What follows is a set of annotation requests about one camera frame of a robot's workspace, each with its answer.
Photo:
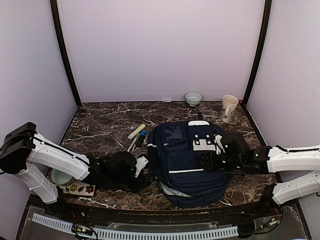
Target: white robotic arm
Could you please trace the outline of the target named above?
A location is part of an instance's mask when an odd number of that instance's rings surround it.
[[[26,159],[26,169],[20,170],[15,176],[22,180],[30,191],[34,191],[44,203],[53,204],[58,200],[58,190],[34,163],[57,169],[82,181],[90,173],[88,167],[90,162],[85,155],[61,148],[39,133],[34,134],[33,139],[35,147]]]
[[[36,132],[28,122],[7,134],[0,148],[0,169],[13,174],[34,191],[44,203],[54,204],[62,194],[37,168],[39,163],[71,175],[79,181],[124,191],[138,192],[150,184],[141,170],[148,160],[138,160],[129,152],[112,157],[87,157],[67,150]]]
[[[312,171],[291,181],[277,183],[272,191],[275,203],[280,205],[292,199],[320,192],[320,145],[287,149],[276,146],[270,149],[268,157],[269,173]]]

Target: white bowl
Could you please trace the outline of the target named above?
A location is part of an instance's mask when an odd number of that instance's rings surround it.
[[[57,169],[52,169],[51,180],[53,183],[55,183],[57,185],[67,186],[67,185],[70,185],[74,181],[74,178],[67,173],[59,171]]]
[[[202,95],[200,93],[197,93],[195,91],[187,92],[184,95],[185,101],[191,106],[194,107],[201,103]]]

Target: lavender wall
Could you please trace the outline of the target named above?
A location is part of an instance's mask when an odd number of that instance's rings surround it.
[[[269,145],[320,144],[320,1],[275,0],[248,109]],[[283,172],[285,181],[306,172]],[[320,198],[301,198],[312,239],[320,239]]]
[[[50,1],[0,1],[0,142],[31,121],[58,143],[77,107],[60,56]],[[15,239],[29,190],[0,175],[0,236]]]
[[[83,102],[242,98],[264,0],[59,1]]]

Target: wire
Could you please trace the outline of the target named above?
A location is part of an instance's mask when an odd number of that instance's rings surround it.
[[[46,209],[47,209],[54,217],[56,217],[57,219],[60,219],[60,220],[64,221],[62,218],[60,218],[60,217],[58,217],[57,215],[55,215],[55,214],[51,211],[51,209],[50,209],[49,207],[47,207]],[[75,213],[74,213],[73,211],[70,211],[69,214],[72,214],[72,215],[73,215],[73,221],[67,220],[68,222],[71,222],[71,223],[73,223],[73,224],[77,224],[77,225],[79,225],[79,226],[83,226],[83,227],[85,227],[85,228],[87,228],[87,229],[90,229],[90,230],[94,233],[94,235],[95,235],[95,240],[99,240],[99,237],[98,237],[97,232],[96,232],[92,227],[86,226],[86,225],[83,225],[83,224],[80,224],[80,223],[77,223],[77,222],[76,222],[76,215],[75,215]],[[78,239],[84,239],[83,236],[80,236],[80,235],[78,235],[77,233],[75,233],[75,235],[77,235],[78,237],[80,237],[80,238],[78,238]]]
[[[282,146],[276,145],[278,149],[287,153],[299,153],[299,152],[309,152],[309,151],[319,151],[319,148],[309,148],[309,149],[295,149],[295,150],[288,150],[283,148]]]
[[[85,226],[85,225],[82,225],[82,224],[77,224],[77,225],[79,225],[79,226],[82,226],[82,227],[84,227],[84,228],[87,228],[87,229],[90,229],[93,233],[94,233],[94,235],[95,235],[95,240],[99,240],[99,237],[98,237],[98,234],[97,234],[97,232],[92,228],[92,227],[90,227],[90,226]],[[77,236],[77,239],[81,239],[81,240],[83,240],[83,239],[89,239],[90,237],[85,237],[85,236],[81,236],[81,235],[79,235],[77,232],[72,232],[73,234],[75,234],[76,236]]]
[[[259,232],[259,231],[261,231],[263,229],[271,227],[271,226],[267,226],[265,228],[258,228],[258,229],[256,229],[255,231],[252,231],[252,232],[238,232],[238,234],[241,236],[241,235],[260,235],[260,234],[271,233],[273,230],[275,230],[280,225],[281,220],[282,220],[282,218],[281,218],[281,216],[279,214],[279,210],[277,208],[274,208],[273,211],[276,212],[277,217],[279,218],[279,221],[277,221],[277,224],[272,229],[270,229],[268,231]]]

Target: marble countertop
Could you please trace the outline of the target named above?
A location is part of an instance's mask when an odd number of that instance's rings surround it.
[[[203,119],[220,126],[225,132],[241,133],[251,148],[260,146],[249,120],[241,107],[237,107],[232,122],[220,120],[221,102],[202,102],[190,107],[185,102],[115,102],[84,103],[76,113],[62,146],[74,152],[102,157],[118,151],[126,151],[132,140],[128,135],[142,123],[150,132],[165,122]],[[138,157],[147,153],[147,145],[131,152]],[[215,203],[196,209],[241,205],[259,200],[265,186],[276,183],[274,174],[236,175],[224,197]],[[173,206],[153,182],[141,192],[134,194],[117,189],[97,189],[93,197],[68,196],[67,202],[102,208],[141,211],[189,210]]]

